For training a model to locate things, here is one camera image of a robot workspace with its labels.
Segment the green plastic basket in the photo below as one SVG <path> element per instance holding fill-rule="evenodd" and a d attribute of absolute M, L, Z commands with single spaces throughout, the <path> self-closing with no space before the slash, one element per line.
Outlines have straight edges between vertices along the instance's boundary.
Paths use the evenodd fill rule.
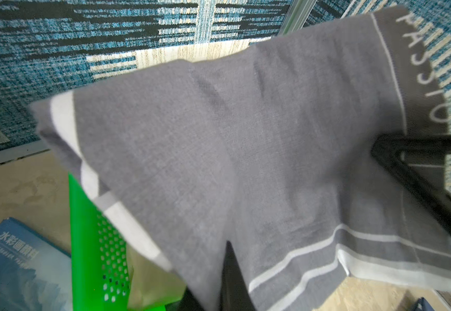
<path fill-rule="evenodd" d="M 126 242 L 69 175 L 74 310 L 128 310 Z"/>

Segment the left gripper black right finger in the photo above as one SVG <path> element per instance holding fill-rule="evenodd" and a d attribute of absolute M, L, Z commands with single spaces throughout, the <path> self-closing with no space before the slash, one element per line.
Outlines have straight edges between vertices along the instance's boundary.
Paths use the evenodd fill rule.
<path fill-rule="evenodd" d="M 451 154 L 451 135 L 386 134 L 378 137 L 371 149 L 377 163 L 407 189 L 451 236 L 451 193 L 434 186 L 414 171 L 400 158 L 403 152 Z"/>

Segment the grey striped pillowcase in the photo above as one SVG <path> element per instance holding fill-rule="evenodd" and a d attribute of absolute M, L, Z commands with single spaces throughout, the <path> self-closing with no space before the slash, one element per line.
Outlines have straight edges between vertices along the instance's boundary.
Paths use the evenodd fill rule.
<path fill-rule="evenodd" d="M 385 133 L 448 130 L 414 23 L 390 6 L 31 110 L 88 198 L 206 310 L 227 243 L 257 310 L 313 310 L 348 276 L 451 292 L 449 235 L 370 154 Z"/>

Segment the navy blue pillowcase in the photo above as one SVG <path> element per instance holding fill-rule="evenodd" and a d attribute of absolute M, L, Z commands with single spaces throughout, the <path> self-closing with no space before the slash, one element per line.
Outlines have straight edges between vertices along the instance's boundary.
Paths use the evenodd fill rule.
<path fill-rule="evenodd" d="M 419 298 L 413 304 L 410 311 L 435 311 L 435 310 L 425 298 Z"/>

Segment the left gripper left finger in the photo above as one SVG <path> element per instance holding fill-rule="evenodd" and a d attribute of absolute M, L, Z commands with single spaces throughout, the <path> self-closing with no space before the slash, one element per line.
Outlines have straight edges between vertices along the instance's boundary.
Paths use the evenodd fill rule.
<path fill-rule="evenodd" d="M 255 311 L 231 242 L 227 241 L 225 250 L 218 310 Z"/>

